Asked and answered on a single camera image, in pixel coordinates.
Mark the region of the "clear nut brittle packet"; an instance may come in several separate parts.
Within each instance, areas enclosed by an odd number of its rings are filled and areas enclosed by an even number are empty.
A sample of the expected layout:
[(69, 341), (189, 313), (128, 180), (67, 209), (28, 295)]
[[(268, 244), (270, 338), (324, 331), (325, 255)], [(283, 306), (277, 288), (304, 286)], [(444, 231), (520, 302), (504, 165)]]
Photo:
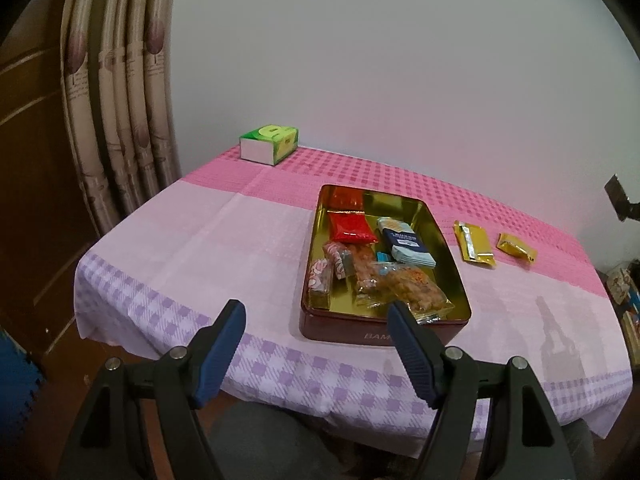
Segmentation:
[(454, 304), (418, 266), (396, 261), (378, 261), (368, 245), (348, 245), (354, 268), (354, 305), (381, 313), (388, 304), (405, 304), (416, 322), (431, 323), (446, 318)]

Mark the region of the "blue cracker packet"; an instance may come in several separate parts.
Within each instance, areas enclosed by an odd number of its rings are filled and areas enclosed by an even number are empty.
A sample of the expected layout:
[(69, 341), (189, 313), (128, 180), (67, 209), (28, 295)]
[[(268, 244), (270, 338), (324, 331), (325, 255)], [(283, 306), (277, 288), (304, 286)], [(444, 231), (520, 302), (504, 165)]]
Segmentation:
[(378, 217), (376, 224), (395, 261), (434, 269), (436, 260), (407, 222)]

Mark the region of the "light blue small packet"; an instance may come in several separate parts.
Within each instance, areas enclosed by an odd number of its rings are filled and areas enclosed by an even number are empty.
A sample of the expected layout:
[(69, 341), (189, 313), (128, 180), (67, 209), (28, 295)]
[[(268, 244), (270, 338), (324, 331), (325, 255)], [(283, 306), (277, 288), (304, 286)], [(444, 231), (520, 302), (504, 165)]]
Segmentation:
[(376, 253), (376, 261), (377, 262), (391, 262), (392, 257), (386, 252), (377, 252)]

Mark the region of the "brown clear candy packet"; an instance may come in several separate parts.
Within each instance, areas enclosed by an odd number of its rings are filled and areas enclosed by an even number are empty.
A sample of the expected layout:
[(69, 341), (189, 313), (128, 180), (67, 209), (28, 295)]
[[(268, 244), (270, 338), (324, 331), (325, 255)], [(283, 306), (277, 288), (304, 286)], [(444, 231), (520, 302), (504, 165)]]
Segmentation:
[(351, 278), (355, 274), (354, 258), (347, 246), (330, 240), (323, 245), (323, 251), (333, 266), (335, 278), (339, 281)]

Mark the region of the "pink white candy packet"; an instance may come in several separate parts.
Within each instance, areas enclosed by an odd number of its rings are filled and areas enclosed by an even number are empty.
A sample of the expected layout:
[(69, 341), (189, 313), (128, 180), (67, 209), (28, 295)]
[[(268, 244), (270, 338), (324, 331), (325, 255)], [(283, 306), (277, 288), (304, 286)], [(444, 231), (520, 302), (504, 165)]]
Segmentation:
[(327, 258), (314, 260), (307, 274), (307, 289), (312, 294), (328, 294), (333, 283), (333, 266)]

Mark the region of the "red snack packet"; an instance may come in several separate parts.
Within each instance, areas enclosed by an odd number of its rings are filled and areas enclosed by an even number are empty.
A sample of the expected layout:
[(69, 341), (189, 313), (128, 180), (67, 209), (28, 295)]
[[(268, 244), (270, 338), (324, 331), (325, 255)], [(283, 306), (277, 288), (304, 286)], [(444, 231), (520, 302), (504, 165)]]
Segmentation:
[(364, 214), (331, 211), (329, 219), (331, 240), (334, 242), (345, 245), (365, 245), (378, 241)]

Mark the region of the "stack of books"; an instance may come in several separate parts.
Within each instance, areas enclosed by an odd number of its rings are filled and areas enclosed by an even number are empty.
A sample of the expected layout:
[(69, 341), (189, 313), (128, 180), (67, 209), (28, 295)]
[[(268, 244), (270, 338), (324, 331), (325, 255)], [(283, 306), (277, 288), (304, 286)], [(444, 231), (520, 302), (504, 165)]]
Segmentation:
[(606, 274), (605, 287), (622, 326), (631, 368), (639, 368), (639, 261), (616, 266)]

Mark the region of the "small yellow snack packet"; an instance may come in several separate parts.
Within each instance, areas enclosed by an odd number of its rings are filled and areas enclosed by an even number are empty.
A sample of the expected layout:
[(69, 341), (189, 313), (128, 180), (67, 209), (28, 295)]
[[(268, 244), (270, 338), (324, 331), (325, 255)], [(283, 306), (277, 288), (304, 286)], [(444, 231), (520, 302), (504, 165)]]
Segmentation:
[(538, 256), (535, 248), (529, 246), (524, 240), (509, 233), (499, 234), (497, 248), (500, 252), (504, 252), (513, 258), (521, 259), (528, 263), (534, 263)]

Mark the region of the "long yellow snack packet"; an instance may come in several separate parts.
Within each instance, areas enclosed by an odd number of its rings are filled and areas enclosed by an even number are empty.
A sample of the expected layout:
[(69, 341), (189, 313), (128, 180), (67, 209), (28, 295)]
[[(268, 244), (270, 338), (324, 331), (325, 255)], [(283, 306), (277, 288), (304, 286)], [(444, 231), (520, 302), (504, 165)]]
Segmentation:
[(454, 222), (454, 235), (461, 250), (462, 259), (468, 263), (494, 268), (497, 263), (488, 234), (481, 226), (468, 222)]

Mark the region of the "red toffee tin box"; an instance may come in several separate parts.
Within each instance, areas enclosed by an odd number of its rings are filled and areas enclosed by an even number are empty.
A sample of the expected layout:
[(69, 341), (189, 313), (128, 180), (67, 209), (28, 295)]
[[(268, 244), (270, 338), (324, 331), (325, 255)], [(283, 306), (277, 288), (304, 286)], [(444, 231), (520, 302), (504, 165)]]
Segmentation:
[(339, 281), (333, 271), (333, 283), (328, 294), (308, 292), (307, 274), (311, 263), (316, 259), (326, 258), (323, 245), (331, 240), (331, 211), (364, 214), (378, 238), (376, 243), (366, 244), (372, 248), (375, 255), (377, 252), (390, 255), (390, 248), (376, 224), (378, 217), (392, 217), (407, 222), (436, 260), (434, 269), (425, 266), (419, 268), (454, 304), (454, 310), (449, 312), (446, 318), (421, 325), (430, 328), (442, 342), (449, 342), (468, 324), (472, 315), (468, 296), (444, 234), (426, 203), (401, 195), (326, 184), (320, 190), (314, 212), (303, 296), (300, 300), (299, 329), (306, 338), (341, 344), (390, 344), (390, 336), (386, 330), (390, 304), (381, 313), (377, 310), (358, 309), (354, 305), (352, 277)]

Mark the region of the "pink checkered tablecloth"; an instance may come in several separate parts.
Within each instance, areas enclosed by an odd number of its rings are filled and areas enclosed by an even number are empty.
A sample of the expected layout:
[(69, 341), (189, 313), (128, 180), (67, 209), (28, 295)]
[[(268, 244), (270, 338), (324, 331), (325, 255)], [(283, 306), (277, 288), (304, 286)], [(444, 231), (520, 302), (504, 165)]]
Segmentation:
[(317, 417), (341, 437), (413, 456), (434, 419), (391, 348), (305, 338), (298, 320), (320, 190), (346, 184), (422, 200), (457, 248), (464, 221), (538, 252), (527, 268), (454, 265), (472, 315), (454, 344), (475, 359), (522, 356), (556, 417), (606, 436), (632, 390), (620, 324), (574, 237), (496, 200), (405, 169), (300, 148), (280, 165), (230, 150), (153, 197), (79, 261), (78, 332), (154, 359), (186, 344), (224, 304), (247, 326), (222, 388), (245, 401)]

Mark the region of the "green tissue box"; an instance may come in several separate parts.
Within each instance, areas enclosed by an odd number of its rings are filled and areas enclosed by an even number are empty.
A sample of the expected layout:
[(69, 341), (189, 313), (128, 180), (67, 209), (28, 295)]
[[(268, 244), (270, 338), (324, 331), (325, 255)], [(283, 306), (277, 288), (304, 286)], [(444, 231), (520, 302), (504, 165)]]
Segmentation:
[(240, 159), (277, 166), (298, 147), (298, 129), (290, 126), (265, 125), (239, 138)]

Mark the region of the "beige curtain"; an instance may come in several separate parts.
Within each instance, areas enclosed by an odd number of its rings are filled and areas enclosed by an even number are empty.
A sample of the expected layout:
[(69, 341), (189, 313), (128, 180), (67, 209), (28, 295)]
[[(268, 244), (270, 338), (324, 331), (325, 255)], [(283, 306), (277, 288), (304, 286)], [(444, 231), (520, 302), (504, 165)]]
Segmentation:
[(65, 0), (61, 89), (82, 198), (105, 234), (179, 177), (169, 97), (172, 0)]

